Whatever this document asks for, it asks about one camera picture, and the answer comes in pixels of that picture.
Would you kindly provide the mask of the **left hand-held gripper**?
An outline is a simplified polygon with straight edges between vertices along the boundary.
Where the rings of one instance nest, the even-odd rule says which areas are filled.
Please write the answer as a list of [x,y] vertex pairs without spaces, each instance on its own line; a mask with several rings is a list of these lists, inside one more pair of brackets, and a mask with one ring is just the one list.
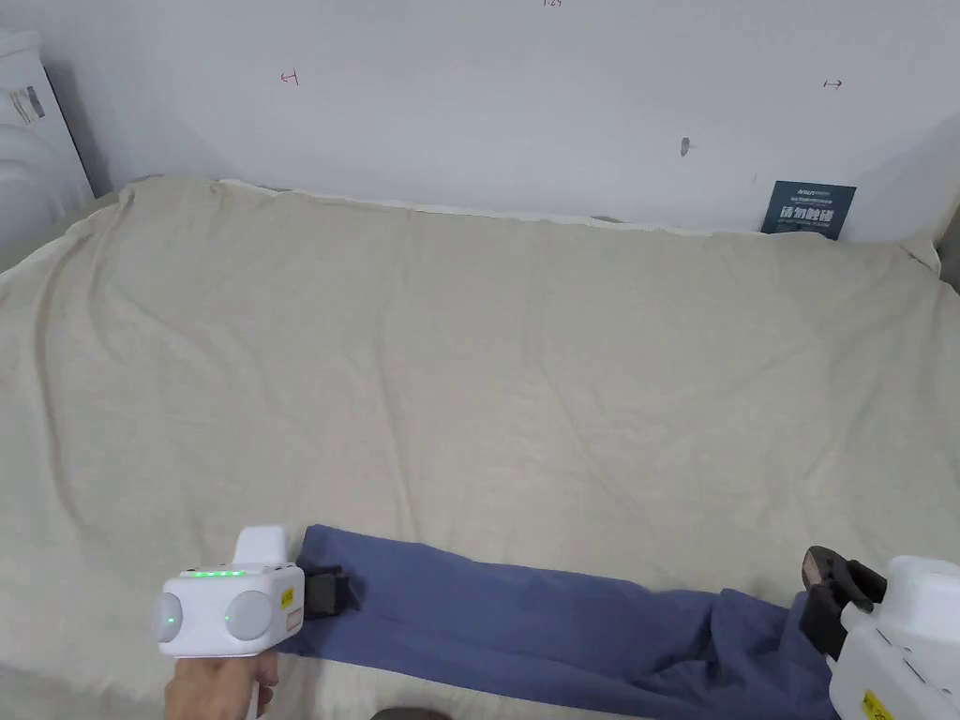
[[365,593],[362,579],[341,566],[304,569],[291,561],[284,527],[247,527],[229,562],[167,579],[157,600],[157,646],[175,662],[273,652],[311,621],[360,609]]

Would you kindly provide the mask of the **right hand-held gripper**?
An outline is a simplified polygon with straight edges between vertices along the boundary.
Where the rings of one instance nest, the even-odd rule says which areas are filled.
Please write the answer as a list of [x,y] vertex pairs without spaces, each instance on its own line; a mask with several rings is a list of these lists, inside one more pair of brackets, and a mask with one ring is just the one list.
[[811,546],[800,627],[825,655],[829,697],[842,719],[959,716],[959,568],[916,556],[884,575]]

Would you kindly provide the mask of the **person's left hand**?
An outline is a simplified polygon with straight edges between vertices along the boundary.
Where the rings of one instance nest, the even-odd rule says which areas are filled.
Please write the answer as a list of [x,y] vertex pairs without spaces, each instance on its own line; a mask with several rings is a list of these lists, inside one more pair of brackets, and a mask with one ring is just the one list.
[[250,707],[262,717],[278,685],[278,655],[184,658],[175,662],[164,693],[166,719],[246,719]]

